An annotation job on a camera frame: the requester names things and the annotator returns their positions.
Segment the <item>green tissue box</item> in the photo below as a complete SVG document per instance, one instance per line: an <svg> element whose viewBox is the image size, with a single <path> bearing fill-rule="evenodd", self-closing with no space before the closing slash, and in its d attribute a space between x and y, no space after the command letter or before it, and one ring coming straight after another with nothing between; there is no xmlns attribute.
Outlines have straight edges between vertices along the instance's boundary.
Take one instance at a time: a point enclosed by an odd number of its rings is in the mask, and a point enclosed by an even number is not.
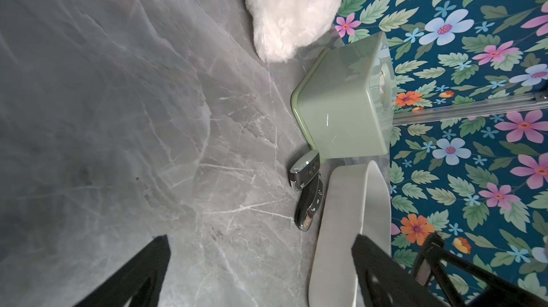
<svg viewBox="0 0 548 307"><path fill-rule="evenodd" d="M321 161L384 156L390 148L395 72L383 32L325 49L291 96L291 108Z"/></svg>

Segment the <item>white teddy bear blue shirt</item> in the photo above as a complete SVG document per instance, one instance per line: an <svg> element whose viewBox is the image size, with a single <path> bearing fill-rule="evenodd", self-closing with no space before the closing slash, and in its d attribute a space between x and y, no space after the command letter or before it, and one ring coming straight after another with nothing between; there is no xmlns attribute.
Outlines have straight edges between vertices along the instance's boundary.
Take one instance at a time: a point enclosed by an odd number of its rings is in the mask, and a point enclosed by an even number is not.
<svg viewBox="0 0 548 307"><path fill-rule="evenodd" d="M288 61L299 48L317 41L331 28L341 2L245 0L258 57L268 63Z"/></svg>

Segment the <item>black chrome button key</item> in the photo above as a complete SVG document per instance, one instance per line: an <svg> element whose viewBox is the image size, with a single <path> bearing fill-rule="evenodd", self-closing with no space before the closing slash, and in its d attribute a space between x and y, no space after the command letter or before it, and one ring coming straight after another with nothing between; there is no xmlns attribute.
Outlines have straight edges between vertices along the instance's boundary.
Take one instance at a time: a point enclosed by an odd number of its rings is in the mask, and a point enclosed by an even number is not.
<svg viewBox="0 0 548 307"><path fill-rule="evenodd" d="M288 172L291 187L296 191L301 191L319 174L320 165L320 154L317 150L313 149L304 154Z"/></svg>

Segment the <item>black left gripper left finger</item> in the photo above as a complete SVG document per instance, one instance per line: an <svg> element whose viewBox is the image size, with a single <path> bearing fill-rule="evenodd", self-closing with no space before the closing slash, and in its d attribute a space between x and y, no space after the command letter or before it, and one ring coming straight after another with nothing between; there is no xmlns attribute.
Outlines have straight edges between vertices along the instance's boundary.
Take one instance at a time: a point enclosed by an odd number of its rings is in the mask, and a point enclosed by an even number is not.
<svg viewBox="0 0 548 307"><path fill-rule="evenodd" d="M168 237L157 236L77 306L157 306L170 258Z"/></svg>

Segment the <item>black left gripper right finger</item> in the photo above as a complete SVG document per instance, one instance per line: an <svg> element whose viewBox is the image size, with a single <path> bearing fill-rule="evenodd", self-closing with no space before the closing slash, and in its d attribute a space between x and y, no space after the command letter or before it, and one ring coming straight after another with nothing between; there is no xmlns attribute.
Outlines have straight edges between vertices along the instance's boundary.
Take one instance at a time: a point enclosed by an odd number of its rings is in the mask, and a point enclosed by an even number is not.
<svg viewBox="0 0 548 307"><path fill-rule="evenodd" d="M450 253L433 244L418 255L418 264L409 274L371 238L357 235L352 259L366 306L442 306L430 294L426 284L441 270L440 262L449 261Z"/></svg>

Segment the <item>white storage box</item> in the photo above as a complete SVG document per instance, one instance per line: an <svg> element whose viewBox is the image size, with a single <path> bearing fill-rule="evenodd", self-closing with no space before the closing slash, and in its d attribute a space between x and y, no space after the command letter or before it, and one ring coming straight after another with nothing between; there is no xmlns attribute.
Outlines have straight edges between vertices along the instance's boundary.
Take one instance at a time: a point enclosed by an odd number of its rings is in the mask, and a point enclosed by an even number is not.
<svg viewBox="0 0 548 307"><path fill-rule="evenodd" d="M364 306L351 248L358 235L391 255L388 183L375 161L330 177L308 287L309 306Z"/></svg>

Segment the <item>black slim Porsche key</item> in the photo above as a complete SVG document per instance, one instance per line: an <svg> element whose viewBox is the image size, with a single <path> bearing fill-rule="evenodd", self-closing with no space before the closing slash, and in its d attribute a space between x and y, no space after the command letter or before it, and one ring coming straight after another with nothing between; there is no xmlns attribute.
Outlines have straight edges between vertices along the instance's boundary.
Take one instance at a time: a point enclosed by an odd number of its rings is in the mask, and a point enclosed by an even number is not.
<svg viewBox="0 0 548 307"><path fill-rule="evenodd" d="M317 174L312 181L301 190L301 197L295 210L294 222L302 232L308 231L315 214L321 207L324 197L324 188L321 174Z"/></svg>

